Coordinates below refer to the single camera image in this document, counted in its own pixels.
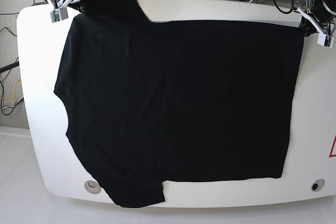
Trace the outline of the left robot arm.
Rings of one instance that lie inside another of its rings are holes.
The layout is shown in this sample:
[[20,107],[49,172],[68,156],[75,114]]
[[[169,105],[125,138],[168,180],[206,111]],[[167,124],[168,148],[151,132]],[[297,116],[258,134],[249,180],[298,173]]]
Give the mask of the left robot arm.
[[290,0],[290,9],[282,10],[276,0],[275,7],[283,14],[294,11],[302,16],[299,29],[308,37],[312,34],[322,34],[326,39],[331,39],[335,32],[335,0],[307,0],[306,6],[295,7],[295,1]]

